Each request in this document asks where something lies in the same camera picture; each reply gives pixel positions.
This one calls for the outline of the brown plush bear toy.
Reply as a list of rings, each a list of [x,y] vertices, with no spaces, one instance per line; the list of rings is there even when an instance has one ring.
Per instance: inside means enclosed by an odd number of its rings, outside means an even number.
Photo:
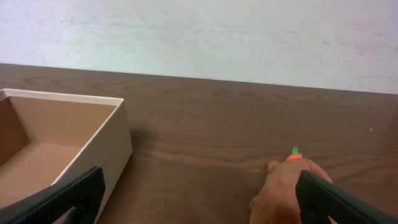
[[[303,170],[332,182],[330,176],[316,163],[305,159],[297,147],[286,160],[270,161],[266,181],[259,193],[251,200],[250,224],[299,224],[299,203],[295,186]]]

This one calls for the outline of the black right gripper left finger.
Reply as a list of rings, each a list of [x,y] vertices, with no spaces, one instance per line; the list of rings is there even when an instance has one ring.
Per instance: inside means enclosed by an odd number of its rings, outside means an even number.
[[[103,170],[94,166],[2,208],[1,223],[53,223],[67,213],[64,223],[94,224],[105,190]]]

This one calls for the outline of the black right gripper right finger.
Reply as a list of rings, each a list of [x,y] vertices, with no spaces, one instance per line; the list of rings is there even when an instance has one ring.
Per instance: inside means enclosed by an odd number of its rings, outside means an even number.
[[[303,224],[397,224],[397,219],[353,197],[309,170],[295,187]]]

